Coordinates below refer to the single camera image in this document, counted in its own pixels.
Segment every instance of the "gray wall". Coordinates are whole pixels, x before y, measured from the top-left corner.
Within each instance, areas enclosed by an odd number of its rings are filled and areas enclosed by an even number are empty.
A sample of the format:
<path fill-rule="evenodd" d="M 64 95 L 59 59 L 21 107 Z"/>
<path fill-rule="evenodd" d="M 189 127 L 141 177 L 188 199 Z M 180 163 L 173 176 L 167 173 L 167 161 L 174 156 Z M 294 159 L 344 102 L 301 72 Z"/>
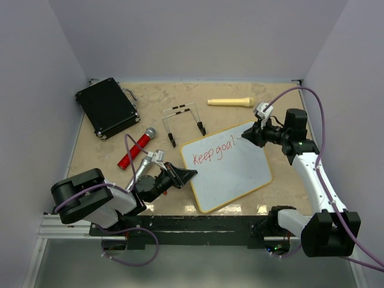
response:
<path fill-rule="evenodd" d="M 323 158 L 336 192 L 362 218 L 359 239 L 384 259 L 384 2 L 350 0 L 305 78 L 326 116 Z M 305 95 L 319 141 L 316 101 Z M 366 270 L 371 287 L 384 274 Z"/>
<path fill-rule="evenodd" d="M 45 0 L 0 9 L 0 286 L 20 287 L 50 186 L 62 179 L 86 77 Z"/>
<path fill-rule="evenodd" d="M 50 0 L 89 77 L 302 79 L 347 0 Z"/>
<path fill-rule="evenodd" d="M 147 245 L 145 250 L 109 254 L 139 263 L 151 258 L 154 250 L 154 245 Z M 37 287 L 356 288 L 343 259 L 309 258 L 302 250 L 278 259 L 245 246 L 162 245 L 156 259 L 139 268 L 108 261 L 99 251 L 100 240 L 48 240 Z"/>

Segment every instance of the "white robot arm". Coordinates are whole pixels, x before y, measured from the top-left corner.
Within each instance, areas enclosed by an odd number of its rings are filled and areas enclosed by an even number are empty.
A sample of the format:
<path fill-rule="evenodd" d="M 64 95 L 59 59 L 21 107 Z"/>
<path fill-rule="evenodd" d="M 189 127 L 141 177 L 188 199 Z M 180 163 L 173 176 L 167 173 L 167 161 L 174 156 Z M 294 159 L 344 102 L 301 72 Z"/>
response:
<path fill-rule="evenodd" d="M 337 197 L 321 161 L 316 167 L 319 150 L 314 141 L 307 139 L 307 113 L 300 109 L 288 109 L 284 125 L 274 126 L 270 118 L 272 109 L 268 103 L 260 103 L 254 110 L 258 121 L 244 131 L 242 137 L 261 148 L 268 142 L 282 146 L 283 154 L 305 185 L 314 212 L 314 215 L 307 217 L 291 207 L 276 207 L 278 212 L 275 225 L 299 237 L 308 257 L 349 256 L 355 243 L 340 224 L 333 204 L 355 236 L 361 221 L 359 215 L 349 212 Z M 317 171 L 321 173 L 332 195 L 332 202 L 328 199 Z"/>

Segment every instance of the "black case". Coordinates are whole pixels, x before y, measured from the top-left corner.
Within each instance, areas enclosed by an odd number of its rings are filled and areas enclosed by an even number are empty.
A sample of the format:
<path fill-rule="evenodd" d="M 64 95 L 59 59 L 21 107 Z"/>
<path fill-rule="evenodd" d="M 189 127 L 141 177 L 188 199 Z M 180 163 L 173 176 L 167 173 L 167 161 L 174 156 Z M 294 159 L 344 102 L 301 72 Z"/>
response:
<path fill-rule="evenodd" d="M 95 134 L 102 140 L 140 121 L 136 107 L 114 78 L 108 78 L 76 93 L 76 101 L 84 109 Z"/>

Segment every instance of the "yellow wooden stick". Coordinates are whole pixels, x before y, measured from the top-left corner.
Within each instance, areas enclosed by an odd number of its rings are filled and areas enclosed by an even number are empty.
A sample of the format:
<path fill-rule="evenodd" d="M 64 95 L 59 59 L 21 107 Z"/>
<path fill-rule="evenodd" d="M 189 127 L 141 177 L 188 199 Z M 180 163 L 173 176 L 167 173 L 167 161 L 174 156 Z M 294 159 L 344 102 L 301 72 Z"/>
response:
<path fill-rule="evenodd" d="M 244 106 L 252 107 L 255 104 L 255 99 L 251 97 L 242 99 L 210 99 L 208 105 L 212 106 Z"/>

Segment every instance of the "white wall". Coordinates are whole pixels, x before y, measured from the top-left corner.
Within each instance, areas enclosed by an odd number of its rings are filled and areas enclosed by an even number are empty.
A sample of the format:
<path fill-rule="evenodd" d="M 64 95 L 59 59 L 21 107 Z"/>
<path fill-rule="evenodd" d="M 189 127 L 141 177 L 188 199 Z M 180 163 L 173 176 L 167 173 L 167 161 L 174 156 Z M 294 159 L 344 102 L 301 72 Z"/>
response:
<path fill-rule="evenodd" d="M 86 77 L 45 0 L 0 9 L 0 286 L 20 287 L 62 179 Z"/>
<path fill-rule="evenodd" d="M 322 99 L 326 116 L 323 158 L 335 190 L 362 226 L 358 239 L 384 259 L 384 2 L 349 0 L 304 85 Z M 321 141 L 316 101 L 305 94 Z M 384 274 L 366 269 L 371 287 Z"/>
<path fill-rule="evenodd" d="M 347 0 L 50 0 L 87 76 L 302 79 Z"/>

